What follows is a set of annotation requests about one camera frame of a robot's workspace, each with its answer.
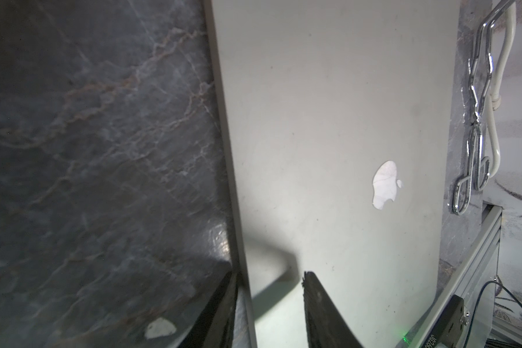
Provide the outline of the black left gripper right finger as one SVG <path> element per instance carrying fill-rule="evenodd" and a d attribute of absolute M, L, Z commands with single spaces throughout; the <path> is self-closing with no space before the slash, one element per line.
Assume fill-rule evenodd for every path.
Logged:
<path fill-rule="evenodd" d="M 309 348 L 362 348 L 314 272 L 304 272 L 303 290 Z"/>

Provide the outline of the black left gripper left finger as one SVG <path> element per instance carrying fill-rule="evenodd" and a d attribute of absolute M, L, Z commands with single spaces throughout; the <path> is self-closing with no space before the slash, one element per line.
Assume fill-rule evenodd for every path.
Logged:
<path fill-rule="evenodd" d="M 236 274 L 224 275 L 179 348 L 232 347 L 238 284 Z"/>

